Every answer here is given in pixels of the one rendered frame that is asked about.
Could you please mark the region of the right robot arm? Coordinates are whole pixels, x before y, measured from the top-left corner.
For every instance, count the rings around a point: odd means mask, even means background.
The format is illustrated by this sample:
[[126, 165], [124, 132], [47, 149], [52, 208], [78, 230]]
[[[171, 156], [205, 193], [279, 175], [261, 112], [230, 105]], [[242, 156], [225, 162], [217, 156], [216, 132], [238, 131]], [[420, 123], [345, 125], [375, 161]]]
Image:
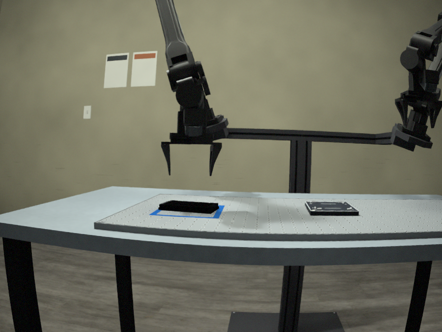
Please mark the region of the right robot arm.
[[207, 126], [218, 124], [223, 118], [215, 116], [213, 108], [209, 107], [205, 96], [210, 95], [210, 90], [201, 61], [195, 62], [183, 38], [173, 0], [155, 2], [166, 42], [167, 76], [180, 110], [184, 109], [178, 111], [177, 133], [198, 137], [206, 134]]

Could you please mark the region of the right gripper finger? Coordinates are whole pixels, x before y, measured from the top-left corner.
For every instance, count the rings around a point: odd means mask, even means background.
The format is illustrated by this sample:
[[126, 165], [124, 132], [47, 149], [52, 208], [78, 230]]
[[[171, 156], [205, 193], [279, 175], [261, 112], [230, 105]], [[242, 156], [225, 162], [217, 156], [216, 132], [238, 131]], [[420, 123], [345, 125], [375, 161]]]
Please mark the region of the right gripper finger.
[[164, 156], [166, 158], [168, 173], [170, 175], [171, 167], [170, 167], [170, 144], [161, 144]]
[[221, 151], [222, 145], [211, 145], [210, 146], [210, 159], [209, 159], [209, 175], [212, 175], [213, 167], [216, 159]]

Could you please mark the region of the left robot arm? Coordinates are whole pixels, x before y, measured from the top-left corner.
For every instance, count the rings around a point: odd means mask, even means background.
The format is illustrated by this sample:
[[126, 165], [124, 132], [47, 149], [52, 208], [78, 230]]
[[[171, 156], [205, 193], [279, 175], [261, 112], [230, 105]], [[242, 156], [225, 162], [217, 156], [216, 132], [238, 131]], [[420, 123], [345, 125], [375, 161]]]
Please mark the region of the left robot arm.
[[[425, 59], [432, 61], [428, 69]], [[409, 46], [400, 56], [400, 62], [411, 74], [408, 76], [408, 90], [436, 93], [439, 100], [441, 89], [437, 85], [442, 76], [442, 12], [438, 14], [438, 22], [414, 33]], [[398, 123], [397, 128], [403, 133], [430, 142], [431, 137], [426, 134], [426, 123], [429, 116], [428, 106], [431, 103], [417, 100], [417, 103], [408, 105], [413, 110], [410, 110], [407, 126]]]

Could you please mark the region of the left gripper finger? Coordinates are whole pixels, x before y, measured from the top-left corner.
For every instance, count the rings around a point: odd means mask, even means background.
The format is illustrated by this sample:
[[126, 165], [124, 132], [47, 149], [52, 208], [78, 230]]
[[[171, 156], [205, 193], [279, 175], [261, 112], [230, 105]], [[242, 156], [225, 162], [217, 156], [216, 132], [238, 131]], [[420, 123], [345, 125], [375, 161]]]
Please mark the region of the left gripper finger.
[[403, 125], [407, 124], [408, 99], [400, 99], [395, 101], [395, 105], [401, 115]]
[[431, 128], [434, 128], [436, 119], [438, 117], [441, 108], [442, 108], [442, 103], [439, 102], [428, 106]]

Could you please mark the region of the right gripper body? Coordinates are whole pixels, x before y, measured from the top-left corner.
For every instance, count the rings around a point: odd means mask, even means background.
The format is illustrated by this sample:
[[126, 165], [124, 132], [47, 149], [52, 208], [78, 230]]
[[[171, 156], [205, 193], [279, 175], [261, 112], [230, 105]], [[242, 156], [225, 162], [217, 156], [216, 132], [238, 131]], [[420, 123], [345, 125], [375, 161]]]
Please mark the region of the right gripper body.
[[198, 137], [188, 136], [185, 133], [170, 133], [170, 142], [161, 142], [161, 144], [204, 144], [204, 145], [222, 145], [219, 142], [213, 142], [214, 134], [199, 135]]

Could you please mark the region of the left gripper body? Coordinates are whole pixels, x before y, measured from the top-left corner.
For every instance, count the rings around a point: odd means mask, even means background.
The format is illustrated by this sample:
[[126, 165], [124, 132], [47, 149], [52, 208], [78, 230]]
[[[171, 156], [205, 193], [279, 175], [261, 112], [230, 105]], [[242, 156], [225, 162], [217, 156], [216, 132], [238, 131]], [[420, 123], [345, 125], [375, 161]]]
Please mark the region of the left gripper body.
[[[442, 103], [442, 101], [437, 100], [437, 94], [435, 94], [435, 93], [407, 90], [407, 91], [401, 93], [401, 97], [403, 99], [408, 99], [408, 103], [417, 103], [417, 100], [420, 100], [422, 102], [431, 102], [431, 104], [434, 104], [437, 102]], [[395, 99], [395, 101], [402, 99], [401, 97]]]

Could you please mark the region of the blue rectangular tape outline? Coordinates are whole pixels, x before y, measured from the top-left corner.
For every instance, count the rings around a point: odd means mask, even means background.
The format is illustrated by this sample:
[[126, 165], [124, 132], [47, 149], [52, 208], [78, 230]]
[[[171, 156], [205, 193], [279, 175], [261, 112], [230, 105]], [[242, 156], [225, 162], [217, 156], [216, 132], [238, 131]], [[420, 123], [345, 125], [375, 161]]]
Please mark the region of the blue rectangular tape outline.
[[[219, 206], [219, 205], [218, 205]], [[157, 216], [173, 216], [173, 217], [191, 217], [191, 218], [212, 218], [212, 219], [218, 219], [222, 210], [223, 210], [224, 206], [219, 206], [219, 209], [216, 211], [214, 217], [194, 217], [194, 216], [175, 216], [175, 215], [159, 215], [157, 214], [158, 212], [160, 212], [161, 210], [156, 210], [153, 213], [151, 213], [150, 215], [157, 215]]]

